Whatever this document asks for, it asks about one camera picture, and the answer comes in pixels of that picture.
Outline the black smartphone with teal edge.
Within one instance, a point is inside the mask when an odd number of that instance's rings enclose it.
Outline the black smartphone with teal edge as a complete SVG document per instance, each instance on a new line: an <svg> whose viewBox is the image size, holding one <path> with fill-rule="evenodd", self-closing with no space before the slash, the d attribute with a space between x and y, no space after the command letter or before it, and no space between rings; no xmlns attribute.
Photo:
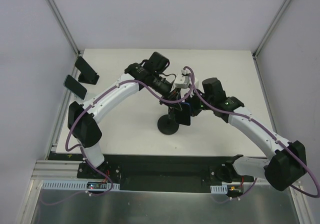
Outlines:
<svg viewBox="0 0 320 224"><path fill-rule="evenodd" d="M79 97L81 100L84 100L87 94L87 89L81 85L74 77L67 75L63 86L67 88L74 95Z"/></svg>

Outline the black round-base clamp stand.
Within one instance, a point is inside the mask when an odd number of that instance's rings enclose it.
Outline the black round-base clamp stand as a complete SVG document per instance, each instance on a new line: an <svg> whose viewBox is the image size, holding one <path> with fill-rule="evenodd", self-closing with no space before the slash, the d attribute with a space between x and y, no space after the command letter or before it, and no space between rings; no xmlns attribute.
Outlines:
<svg viewBox="0 0 320 224"><path fill-rule="evenodd" d="M173 135L179 130L180 125L175 121L174 109L168 108L167 114L162 115L157 121L158 130L164 135Z"/></svg>

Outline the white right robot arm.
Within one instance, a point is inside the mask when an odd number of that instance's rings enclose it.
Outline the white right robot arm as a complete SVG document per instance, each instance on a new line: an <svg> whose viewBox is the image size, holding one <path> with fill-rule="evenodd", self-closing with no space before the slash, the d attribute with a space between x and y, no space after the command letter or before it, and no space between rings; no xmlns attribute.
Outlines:
<svg viewBox="0 0 320 224"><path fill-rule="evenodd" d="M242 176L266 179L273 188L283 191L306 174L305 146L291 142L268 128L262 128L245 105L234 96L227 96L216 77L202 81L204 92L190 99L195 114L210 110L227 124L247 136L266 156L265 159L237 154L214 171L215 177L226 183Z"/></svg>

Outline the smartphone with blue edge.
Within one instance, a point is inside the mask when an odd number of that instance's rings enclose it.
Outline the smartphone with blue edge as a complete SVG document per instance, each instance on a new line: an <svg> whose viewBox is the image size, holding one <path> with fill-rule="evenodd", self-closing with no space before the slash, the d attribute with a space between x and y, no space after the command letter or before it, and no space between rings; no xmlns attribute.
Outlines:
<svg viewBox="0 0 320 224"><path fill-rule="evenodd" d="M187 102L180 104L180 109L174 110L174 120L179 125L191 125L191 106Z"/></svg>

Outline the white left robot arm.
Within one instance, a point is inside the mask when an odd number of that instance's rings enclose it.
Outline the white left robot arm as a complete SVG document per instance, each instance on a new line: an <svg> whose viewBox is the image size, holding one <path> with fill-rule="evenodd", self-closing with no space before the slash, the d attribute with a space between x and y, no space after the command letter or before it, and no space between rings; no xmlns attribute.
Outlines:
<svg viewBox="0 0 320 224"><path fill-rule="evenodd" d="M181 90L192 91L190 76L185 69L176 75L172 82L164 77L164 71L169 67L168 58L154 52L149 59L140 63L130 64L124 73L107 89L91 99L78 103L72 102L68 108L67 126L69 133L65 141L65 150L72 151L69 146L71 137L77 141L83 157L89 163L88 172L99 179L105 175L105 161L101 151L100 140L102 131L101 120L126 98L146 88L160 103L174 108L181 108L187 93L181 96Z"/></svg>

